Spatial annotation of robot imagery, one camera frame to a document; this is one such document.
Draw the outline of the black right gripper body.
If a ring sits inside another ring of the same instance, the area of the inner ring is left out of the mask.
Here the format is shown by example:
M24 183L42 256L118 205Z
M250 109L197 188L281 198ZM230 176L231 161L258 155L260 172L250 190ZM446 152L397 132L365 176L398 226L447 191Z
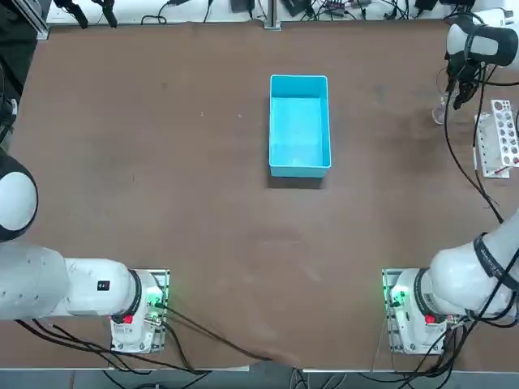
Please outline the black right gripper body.
M476 72L476 64L467 60L463 52L454 54L447 53L447 76L448 83L456 81L471 82Z

